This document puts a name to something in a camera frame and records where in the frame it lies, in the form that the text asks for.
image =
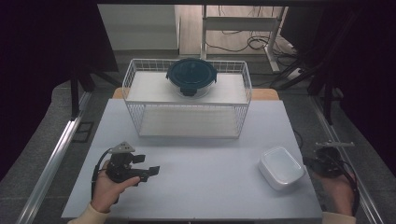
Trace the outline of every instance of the sleeve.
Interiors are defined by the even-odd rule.
[[[97,212],[89,203],[81,216],[67,222],[67,224],[103,224],[107,217],[108,214]]]
[[[356,224],[356,218],[337,213],[323,212],[322,224]]]

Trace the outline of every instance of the round lidded bowl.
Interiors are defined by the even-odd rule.
[[[199,98],[209,92],[210,85],[216,82],[217,73],[212,64],[204,60],[182,59],[169,67],[166,78],[179,95]]]

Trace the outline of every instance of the human hand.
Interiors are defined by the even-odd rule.
[[[320,180],[324,190],[332,198],[335,212],[347,216],[352,216],[352,204],[354,201],[354,193],[350,187],[350,183],[344,175],[336,178],[323,177],[316,173],[313,177]]]
[[[91,206],[100,213],[110,212],[110,206],[120,197],[120,194],[140,181],[140,177],[136,176],[119,184],[115,183],[106,174],[107,165],[108,161],[105,161],[102,170],[98,174],[91,200]]]

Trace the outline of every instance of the container lid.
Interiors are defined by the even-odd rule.
[[[173,63],[167,73],[172,83],[180,87],[186,96],[193,96],[197,90],[216,82],[218,71],[212,64],[200,59],[183,59]]]
[[[276,147],[262,154],[262,163],[274,180],[288,185],[304,175],[303,167],[284,147]]]

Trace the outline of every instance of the two-tier wire shelf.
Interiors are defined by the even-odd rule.
[[[177,60],[133,59],[122,95],[139,136],[238,138],[251,99],[248,66],[207,61],[217,82],[200,98],[177,94],[166,72]]]

